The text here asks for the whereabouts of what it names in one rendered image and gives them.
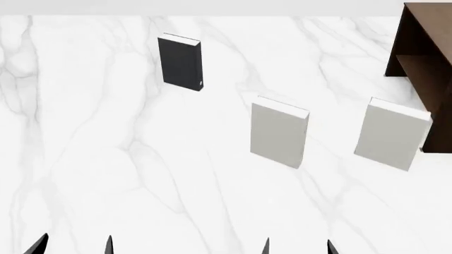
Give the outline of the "grey book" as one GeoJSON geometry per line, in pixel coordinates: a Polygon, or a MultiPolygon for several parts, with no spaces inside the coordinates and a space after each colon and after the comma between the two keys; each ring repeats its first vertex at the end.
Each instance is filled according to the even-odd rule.
{"type": "Polygon", "coordinates": [[[373,97],[354,154],[408,171],[431,126],[429,111],[373,97]]]}
{"type": "Polygon", "coordinates": [[[258,96],[251,105],[250,152],[298,169],[304,156],[310,111],[258,96]]]}

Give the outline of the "black book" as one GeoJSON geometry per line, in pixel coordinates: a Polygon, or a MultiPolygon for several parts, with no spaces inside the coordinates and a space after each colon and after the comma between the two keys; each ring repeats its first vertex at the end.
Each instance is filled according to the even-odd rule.
{"type": "Polygon", "coordinates": [[[163,81],[190,90],[202,90],[201,42],[169,33],[163,33],[157,41],[163,81]]]}

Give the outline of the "dark brown wooden shelf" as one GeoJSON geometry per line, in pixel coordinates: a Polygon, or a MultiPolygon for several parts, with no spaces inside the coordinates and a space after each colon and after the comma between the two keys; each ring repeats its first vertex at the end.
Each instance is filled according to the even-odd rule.
{"type": "Polygon", "coordinates": [[[404,4],[385,76],[408,78],[432,114],[422,151],[452,154],[452,3],[404,4]]]}

